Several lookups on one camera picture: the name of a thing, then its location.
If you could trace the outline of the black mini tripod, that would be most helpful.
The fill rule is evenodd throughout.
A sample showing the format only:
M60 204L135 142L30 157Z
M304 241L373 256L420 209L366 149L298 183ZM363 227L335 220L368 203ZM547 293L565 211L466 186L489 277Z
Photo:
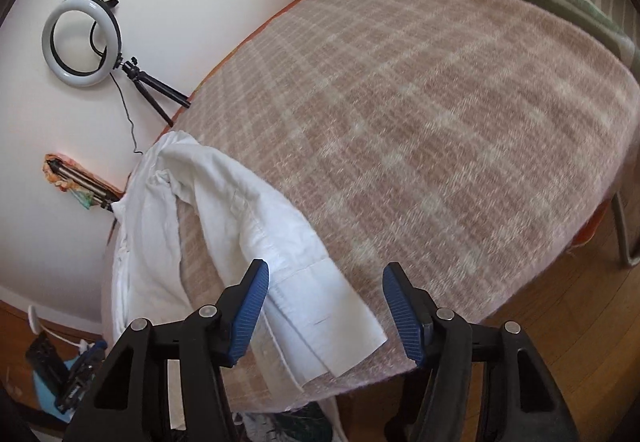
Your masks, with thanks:
M174 125L174 121L171 116L168 115L163 110L163 107L160 106L160 103L154 98L154 96L149 91L149 88L154 90L155 92L163 95L168 100L180 105L185 110L188 110L191 107L191 102L189 98L177 91L176 89L169 87L168 84L164 84L160 80L154 78L149 75L147 72L142 70L138 65L138 60L136 58L130 58L130 60L123 62L120 65L120 68L125 73L127 78L134 84L138 92L143 96L146 102L148 102L152 109L155 110L160 118L165 121L165 124L171 128Z

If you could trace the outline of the small white desk lamp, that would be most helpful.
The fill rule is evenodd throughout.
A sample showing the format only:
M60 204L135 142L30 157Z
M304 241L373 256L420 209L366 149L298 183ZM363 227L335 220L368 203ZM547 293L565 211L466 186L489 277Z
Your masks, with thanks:
M70 346L77 348L80 352L85 351L89 347L86 340L81 339L79 342L72 341L60 334L57 334L50 328L47 328L47 326L40 320L37 309L33 304L30 304L27 308L27 321L29 328L35 335L40 335L44 332L45 334L64 342L64 344L69 344Z

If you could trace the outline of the plaid beige bed blanket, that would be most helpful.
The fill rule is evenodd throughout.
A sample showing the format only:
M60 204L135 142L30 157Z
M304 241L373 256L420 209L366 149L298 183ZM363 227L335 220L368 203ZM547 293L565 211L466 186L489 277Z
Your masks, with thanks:
M382 325L385 344L332 380L336 396L410 368L387 263L478 321L563 251L637 141L639 86L595 38L521 0L299 0L171 131L292 202ZM200 306L224 285L194 211L178 216Z

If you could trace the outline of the white long-sleeve shirt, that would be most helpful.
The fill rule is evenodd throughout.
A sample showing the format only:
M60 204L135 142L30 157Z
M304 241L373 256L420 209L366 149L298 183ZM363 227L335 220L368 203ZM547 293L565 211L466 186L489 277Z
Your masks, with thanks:
M164 134L141 158L115 205L108 332L136 318L180 321L198 305L186 292L188 205L206 262L224 286L250 262L269 269L269 290L246 361L224 373L232 410L280 413L332 396L345 376L386 341L382 325L331 259L304 215L269 183L182 131Z

